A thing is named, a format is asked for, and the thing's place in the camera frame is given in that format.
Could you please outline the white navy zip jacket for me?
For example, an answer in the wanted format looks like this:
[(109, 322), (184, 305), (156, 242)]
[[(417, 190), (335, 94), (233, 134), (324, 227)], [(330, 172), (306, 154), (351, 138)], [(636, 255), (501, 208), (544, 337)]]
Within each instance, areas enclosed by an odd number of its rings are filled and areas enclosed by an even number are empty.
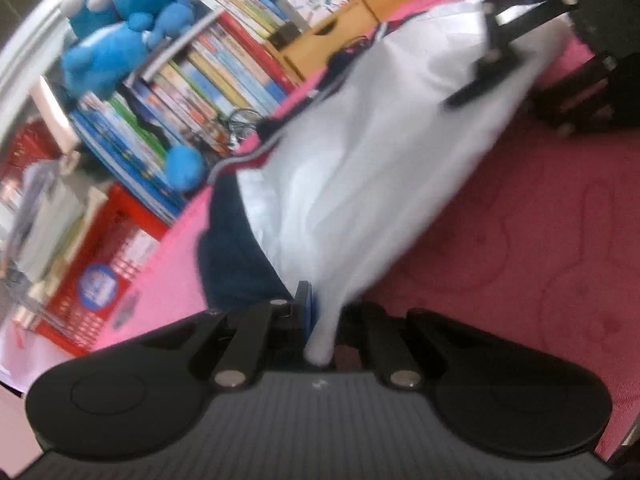
[(314, 292), (306, 359), (329, 362), (341, 312), (414, 243), (494, 146), (570, 40), (554, 18), (514, 41), (519, 68), (450, 110), (485, 49), (478, 0), (378, 29), (370, 47), (239, 165), (212, 178), (198, 243), (206, 304), (240, 312)]

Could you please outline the small grey flat object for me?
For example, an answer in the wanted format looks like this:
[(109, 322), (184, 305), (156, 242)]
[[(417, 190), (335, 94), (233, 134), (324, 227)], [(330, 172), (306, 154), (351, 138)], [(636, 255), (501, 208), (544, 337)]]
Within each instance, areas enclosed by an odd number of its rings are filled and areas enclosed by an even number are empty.
[(130, 318), (134, 316), (136, 305), (139, 301), (140, 294), (137, 290), (127, 292), (122, 301), (120, 302), (113, 318), (112, 327), (114, 330), (119, 330), (128, 323)]

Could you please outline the pink bunny print blanket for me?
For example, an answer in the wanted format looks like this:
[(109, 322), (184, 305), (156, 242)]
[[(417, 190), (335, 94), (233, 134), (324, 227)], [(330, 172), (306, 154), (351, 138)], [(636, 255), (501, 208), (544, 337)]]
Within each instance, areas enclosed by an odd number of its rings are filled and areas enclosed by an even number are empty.
[(367, 298), (425, 308), (589, 368), (611, 456), (639, 414), (639, 133), (561, 138), (516, 116)]

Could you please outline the red plastic crate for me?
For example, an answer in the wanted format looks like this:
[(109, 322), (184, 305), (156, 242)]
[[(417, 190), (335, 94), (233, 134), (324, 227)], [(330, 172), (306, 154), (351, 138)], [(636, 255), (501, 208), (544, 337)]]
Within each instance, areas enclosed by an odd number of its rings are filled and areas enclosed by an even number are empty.
[(44, 305), (36, 333), (72, 356), (88, 353), (168, 226), (115, 184)]

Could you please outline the blue plush ball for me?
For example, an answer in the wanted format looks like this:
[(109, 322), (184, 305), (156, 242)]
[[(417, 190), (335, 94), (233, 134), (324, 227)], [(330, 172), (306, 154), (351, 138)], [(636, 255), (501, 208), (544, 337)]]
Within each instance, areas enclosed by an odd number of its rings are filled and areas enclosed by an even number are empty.
[(204, 180), (206, 166), (202, 155), (192, 146), (175, 145), (165, 158), (164, 173), (171, 188), (191, 192)]

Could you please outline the wooden drawer organizer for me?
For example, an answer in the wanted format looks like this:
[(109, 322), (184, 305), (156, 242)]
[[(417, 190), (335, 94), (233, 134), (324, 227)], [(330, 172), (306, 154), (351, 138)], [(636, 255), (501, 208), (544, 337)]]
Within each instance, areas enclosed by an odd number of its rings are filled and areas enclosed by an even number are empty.
[(367, 34), (412, 0), (352, 0), (306, 30), (278, 57), (298, 80), (314, 76), (329, 57)]

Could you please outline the miniature bicycle model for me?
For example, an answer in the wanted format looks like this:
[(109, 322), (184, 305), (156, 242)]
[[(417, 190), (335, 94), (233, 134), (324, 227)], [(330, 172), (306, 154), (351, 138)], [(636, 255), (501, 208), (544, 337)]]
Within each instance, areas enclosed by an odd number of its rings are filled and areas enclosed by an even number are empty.
[(261, 121), (262, 115), (252, 108), (236, 108), (228, 116), (220, 116), (218, 122), (227, 136), (229, 150), (235, 153)]

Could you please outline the black power adapter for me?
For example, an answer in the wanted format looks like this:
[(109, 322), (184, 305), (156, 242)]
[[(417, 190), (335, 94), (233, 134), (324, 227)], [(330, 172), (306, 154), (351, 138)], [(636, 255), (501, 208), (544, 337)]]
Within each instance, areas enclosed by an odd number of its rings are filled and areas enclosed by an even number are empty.
[(277, 51), (282, 51), (292, 44), (302, 33), (294, 23), (285, 22), (268, 37), (268, 41)]

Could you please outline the row of upright books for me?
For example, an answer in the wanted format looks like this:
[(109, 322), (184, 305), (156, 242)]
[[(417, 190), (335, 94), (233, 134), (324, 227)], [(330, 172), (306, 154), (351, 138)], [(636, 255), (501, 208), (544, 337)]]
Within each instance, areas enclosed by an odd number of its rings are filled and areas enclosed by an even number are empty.
[(169, 186), (168, 151), (192, 146), (206, 174), (237, 152), (226, 145), (220, 116), (252, 108), (264, 119), (302, 82), (268, 41), (285, 22), (292, 21), (279, 0), (194, 0), (193, 25), (164, 40), (109, 99), (70, 96), (73, 126), (153, 214), (174, 221), (201, 185), (186, 193)]

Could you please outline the stack of papers and booklets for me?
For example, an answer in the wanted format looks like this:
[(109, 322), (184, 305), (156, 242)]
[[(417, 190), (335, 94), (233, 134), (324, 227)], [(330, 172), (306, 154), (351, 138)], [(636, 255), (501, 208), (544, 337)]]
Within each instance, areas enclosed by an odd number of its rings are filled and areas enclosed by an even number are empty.
[(1, 252), (9, 319), (33, 330), (79, 254), (114, 179), (91, 157), (73, 153), (28, 166), (22, 202)]

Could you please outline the blue plush toy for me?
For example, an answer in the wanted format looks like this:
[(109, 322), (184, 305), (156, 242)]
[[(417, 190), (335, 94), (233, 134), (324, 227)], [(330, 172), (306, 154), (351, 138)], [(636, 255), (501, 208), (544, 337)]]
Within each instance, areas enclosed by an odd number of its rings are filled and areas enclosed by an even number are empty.
[(109, 99), (164, 40), (194, 23), (194, 0), (63, 0), (60, 11), (78, 39), (61, 58), (74, 99)]

